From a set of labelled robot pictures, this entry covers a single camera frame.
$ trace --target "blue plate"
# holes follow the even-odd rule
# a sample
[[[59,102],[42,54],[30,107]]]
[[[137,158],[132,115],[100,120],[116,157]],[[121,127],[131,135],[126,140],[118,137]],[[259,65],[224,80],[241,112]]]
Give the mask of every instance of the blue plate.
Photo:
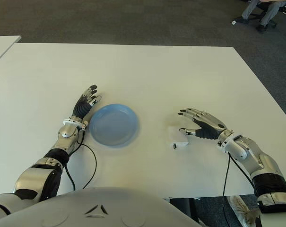
[[[111,104],[99,109],[90,120],[89,130],[99,143],[110,147],[128,145],[136,136],[139,121],[128,106]]]

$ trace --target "shoe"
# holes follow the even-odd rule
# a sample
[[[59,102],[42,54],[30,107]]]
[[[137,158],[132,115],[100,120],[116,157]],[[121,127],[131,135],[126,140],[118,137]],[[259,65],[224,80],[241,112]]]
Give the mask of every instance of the shoe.
[[[259,32],[264,32],[264,31],[266,31],[267,30],[267,26],[265,25],[258,25],[257,27],[256,27],[256,30],[258,30]]]
[[[249,20],[244,19],[243,17],[235,18],[233,21],[236,21],[238,23],[243,23],[243,24],[248,24],[249,23]]]
[[[253,220],[249,219],[250,210],[240,196],[238,195],[227,196],[227,200],[229,202],[230,207],[234,211],[237,219],[239,220],[239,222],[241,223],[243,227],[255,226],[255,219],[254,219],[254,223],[253,223]]]

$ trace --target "black joint cover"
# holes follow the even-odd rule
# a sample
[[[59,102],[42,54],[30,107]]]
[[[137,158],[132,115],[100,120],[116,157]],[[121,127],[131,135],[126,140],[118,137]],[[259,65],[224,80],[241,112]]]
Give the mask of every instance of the black joint cover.
[[[69,161],[68,154],[60,148],[51,149],[44,157],[52,157],[61,162],[63,166],[66,166]]]
[[[14,194],[22,200],[33,200],[38,193],[30,189],[18,189]]]
[[[86,114],[88,114],[90,109],[91,105],[88,102],[86,102],[86,100],[77,102],[75,108],[73,109],[72,116],[83,119],[86,116]]]
[[[286,192],[285,179],[277,174],[260,174],[252,179],[255,186],[254,194],[260,195],[271,192]]]
[[[61,174],[58,171],[53,170],[45,181],[40,201],[44,201],[46,199],[56,196],[59,189],[60,181]]]
[[[258,207],[263,214],[286,212],[286,204],[274,204],[270,206],[264,206],[262,204],[262,201],[258,201],[258,204]]]

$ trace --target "robot forearm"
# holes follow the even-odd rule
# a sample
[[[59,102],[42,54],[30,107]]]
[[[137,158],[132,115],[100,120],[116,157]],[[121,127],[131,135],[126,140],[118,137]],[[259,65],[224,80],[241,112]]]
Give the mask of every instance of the robot forearm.
[[[219,148],[241,162],[250,174],[262,213],[286,211],[286,181],[273,158],[251,139],[225,130]]]
[[[80,127],[74,119],[64,121],[54,146],[20,175],[13,193],[0,194],[0,218],[57,195],[63,168],[78,140]]]

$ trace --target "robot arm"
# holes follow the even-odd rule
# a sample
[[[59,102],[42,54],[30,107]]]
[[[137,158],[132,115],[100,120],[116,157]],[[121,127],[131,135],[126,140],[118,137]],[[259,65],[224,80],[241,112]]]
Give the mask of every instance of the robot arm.
[[[201,127],[198,130],[181,128],[187,135],[218,139],[218,148],[242,163],[250,174],[257,204],[264,217],[267,214],[286,212],[286,181],[273,158],[265,154],[251,139],[234,133],[214,116],[196,109],[181,110],[179,115],[190,118]]]
[[[94,95],[96,88],[92,85],[81,95],[72,116],[63,121],[54,146],[21,174],[13,193],[0,194],[0,218],[56,196],[69,154],[74,150],[79,132],[86,129],[83,118],[101,99]]]

